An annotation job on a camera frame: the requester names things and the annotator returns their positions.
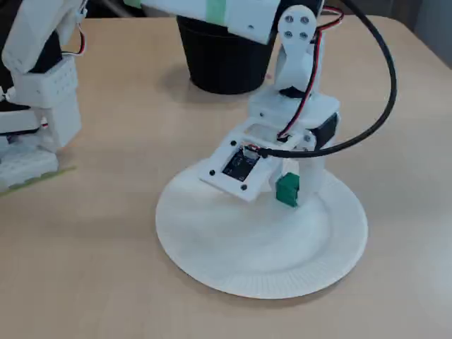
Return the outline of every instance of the wooden table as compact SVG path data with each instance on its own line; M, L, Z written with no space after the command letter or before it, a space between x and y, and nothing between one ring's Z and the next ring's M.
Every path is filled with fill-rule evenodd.
M452 72L374 21L399 101L375 137L328 159L367 210L364 258L326 291L258 301L178 270L154 222L165 184L244 121L247 96L190 84L172 19L87 20L84 129L61 154L78 168L0 199L0 338L452 338ZM322 86L343 101L341 138L383 109L384 61L355 18L328 35Z

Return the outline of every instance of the circuit board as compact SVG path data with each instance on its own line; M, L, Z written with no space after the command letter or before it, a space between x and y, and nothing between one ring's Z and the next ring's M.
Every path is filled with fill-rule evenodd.
M243 147L239 148L232 159L227 163L223 173L240 182L244 182L260 159L259 156L246 156L245 153L247 152L249 151L244 151Z

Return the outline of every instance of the black plastic container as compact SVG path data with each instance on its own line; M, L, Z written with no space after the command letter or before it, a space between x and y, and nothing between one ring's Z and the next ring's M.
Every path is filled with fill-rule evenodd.
M241 94L266 77L275 35L267 45L230 34L227 28L177 17L191 81L210 93Z

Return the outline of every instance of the white paper plate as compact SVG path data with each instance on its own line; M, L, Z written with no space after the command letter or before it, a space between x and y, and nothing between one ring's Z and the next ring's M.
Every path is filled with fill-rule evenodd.
M366 215L332 174L310 202L291 208L271 192L254 203L220 192L198 180L201 165L167 185L156 213L167 255L197 281L243 297L300 297L339 281L361 258Z

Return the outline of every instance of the red wire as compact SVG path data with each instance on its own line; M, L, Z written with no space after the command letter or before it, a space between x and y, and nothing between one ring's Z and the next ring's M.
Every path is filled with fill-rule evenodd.
M316 76L317 76L317 71L319 69L319 59L320 59L320 44L322 41L322 37L323 37L323 31L320 30L317 32L317 38L316 38L316 55L314 55L314 68L312 70L312 75L311 75L311 81L309 81L309 86L306 89L306 93L304 94L304 97L302 99L302 102L300 103L297 113L294 115L294 117L292 118L292 120L290 120L289 124L278 134L278 138L281 138L282 136L284 136L295 124L295 122L297 122L300 114L302 113L304 106L306 105L309 96L311 95L312 92L312 88L314 87L315 84L315 80L316 80Z
M314 55L314 67L312 70L312 75L311 75L311 80L309 81L309 86L306 89L306 93L304 94L304 97L302 99L302 102L300 103L297 113L295 113L295 115L293 116L293 118L290 120L289 124L287 124L287 126L278 134L278 138L281 138L283 136L285 136L285 134L293 127L293 125L295 124L295 122L297 122L300 114L302 113L304 106L306 106L306 103L311 95L312 89L314 87L315 84L315 80L317 77L317 71L319 69L319 60L320 60L320 44L321 44L321 40L323 37L323 32L329 28L335 27L337 25L339 25L343 18L345 17L345 14L342 10L340 10L339 8L336 7L331 7L331 6L325 6L324 9L326 9L327 11L333 11L336 12L337 14L339 14L339 18L337 18L336 20L327 23L325 25L319 26L317 27L317 37L316 37L316 55Z
M81 45L80 45L80 50L78 51L77 54L82 54L85 51L85 35L83 34L82 31L80 31L80 38L81 38Z

